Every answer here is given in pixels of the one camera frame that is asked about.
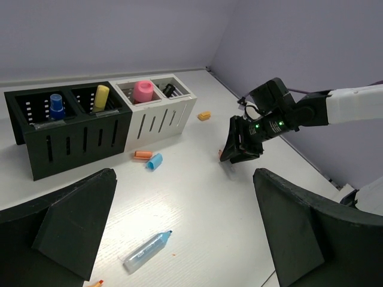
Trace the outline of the blue black highlighter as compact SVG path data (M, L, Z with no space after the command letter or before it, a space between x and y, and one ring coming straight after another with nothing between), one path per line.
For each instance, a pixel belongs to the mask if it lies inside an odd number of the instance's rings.
M167 97L170 98L173 96L173 93L175 91L175 86L172 84L167 84L166 87L162 90L162 93Z

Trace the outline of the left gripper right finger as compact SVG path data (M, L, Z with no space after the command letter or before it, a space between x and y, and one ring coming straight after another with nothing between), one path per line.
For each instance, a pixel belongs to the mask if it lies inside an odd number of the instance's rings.
M280 286L382 286L382 216L265 168L253 182Z

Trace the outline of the pink glue stick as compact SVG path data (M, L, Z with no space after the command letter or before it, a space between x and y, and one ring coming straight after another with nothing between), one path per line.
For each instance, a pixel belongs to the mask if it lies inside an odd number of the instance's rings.
M148 80L143 80L135 83L132 97L137 103L145 103L152 101L153 93L153 83Z

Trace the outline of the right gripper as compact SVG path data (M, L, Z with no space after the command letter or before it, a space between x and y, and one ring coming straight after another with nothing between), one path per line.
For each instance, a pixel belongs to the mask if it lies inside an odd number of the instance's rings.
M259 110L254 121L230 118L229 134L220 161L240 163L263 154L263 142L291 130L298 130L297 103L280 78L272 78L251 90L246 97Z

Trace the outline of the orange yellow eraser cap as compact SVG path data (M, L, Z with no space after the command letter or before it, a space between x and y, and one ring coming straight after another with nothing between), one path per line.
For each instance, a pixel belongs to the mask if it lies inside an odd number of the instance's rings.
M200 114L197 115L197 118L200 121L206 121L211 118L211 113L209 111L201 112Z

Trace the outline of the blue pencil-shaped pen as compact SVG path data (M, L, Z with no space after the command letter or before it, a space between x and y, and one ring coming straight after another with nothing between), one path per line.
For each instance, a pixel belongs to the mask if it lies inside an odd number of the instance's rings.
M137 247L123 260L123 267L129 274L133 274L158 254L167 244L172 230L158 233Z

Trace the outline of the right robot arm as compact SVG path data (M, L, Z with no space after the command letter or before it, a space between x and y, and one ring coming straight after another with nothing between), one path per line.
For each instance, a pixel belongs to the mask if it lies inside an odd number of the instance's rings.
M258 159L263 143L301 127L328 126L382 118L382 83L305 93L298 102L280 78L273 78L238 100L242 116L230 118L219 159L226 164Z

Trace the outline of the yellow pencil-shaped pen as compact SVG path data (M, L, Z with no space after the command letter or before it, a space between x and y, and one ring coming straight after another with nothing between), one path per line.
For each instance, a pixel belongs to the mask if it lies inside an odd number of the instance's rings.
M98 85L95 99L93 103L92 112L100 112L105 109L110 89L104 85Z

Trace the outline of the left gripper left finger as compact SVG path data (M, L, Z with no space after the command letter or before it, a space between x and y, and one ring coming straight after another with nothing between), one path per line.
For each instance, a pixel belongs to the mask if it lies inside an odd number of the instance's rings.
M90 280L117 176L102 169L1 211L1 286L83 286Z

